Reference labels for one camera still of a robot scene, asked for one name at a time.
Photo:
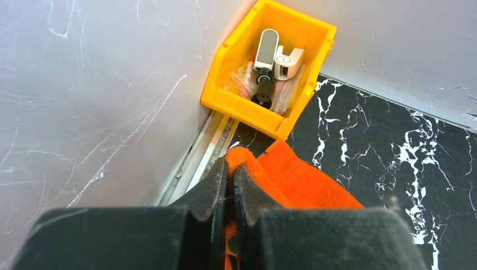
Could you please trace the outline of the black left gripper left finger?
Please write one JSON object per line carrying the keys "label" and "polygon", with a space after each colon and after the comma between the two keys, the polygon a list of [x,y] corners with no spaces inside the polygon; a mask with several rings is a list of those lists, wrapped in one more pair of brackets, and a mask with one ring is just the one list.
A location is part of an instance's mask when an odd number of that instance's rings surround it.
{"label": "black left gripper left finger", "polygon": [[223,269],[228,165],[216,160],[165,207],[53,209],[30,230],[13,269]]}

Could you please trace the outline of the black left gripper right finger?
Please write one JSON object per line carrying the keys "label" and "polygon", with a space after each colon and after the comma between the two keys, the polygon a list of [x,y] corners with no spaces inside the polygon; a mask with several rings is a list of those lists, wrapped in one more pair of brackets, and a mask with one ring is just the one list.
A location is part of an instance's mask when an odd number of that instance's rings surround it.
{"label": "black left gripper right finger", "polygon": [[425,269],[393,211],[289,209],[240,165],[233,175],[240,269]]}

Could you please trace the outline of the orange patterned pillowcase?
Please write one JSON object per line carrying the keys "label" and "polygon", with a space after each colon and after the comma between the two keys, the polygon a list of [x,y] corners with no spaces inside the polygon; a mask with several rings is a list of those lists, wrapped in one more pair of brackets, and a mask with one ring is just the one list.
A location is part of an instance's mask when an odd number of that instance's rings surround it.
{"label": "orange patterned pillowcase", "polygon": [[244,165],[252,180],[287,208],[362,209],[363,205],[323,171],[300,159],[283,140],[276,140],[255,157],[236,146],[225,155],[228,180]]}

